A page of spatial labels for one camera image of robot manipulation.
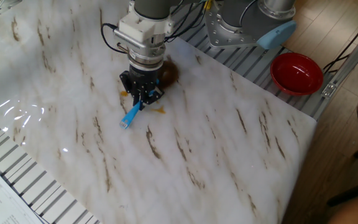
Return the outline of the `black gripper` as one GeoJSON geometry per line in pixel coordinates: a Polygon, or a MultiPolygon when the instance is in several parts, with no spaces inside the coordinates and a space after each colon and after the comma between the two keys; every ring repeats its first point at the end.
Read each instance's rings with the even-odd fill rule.
{"type": "Polygon", "coordinates": [[[141,109],[161,99],[164,95],[165,92],[157,86],[158,72],[159,69],[145,71],[130,65],[129,71],[123,71],[120,74],[119,78],[125,91],[133,98],[133,106],[140,101],[140,92],[141,109]]]}

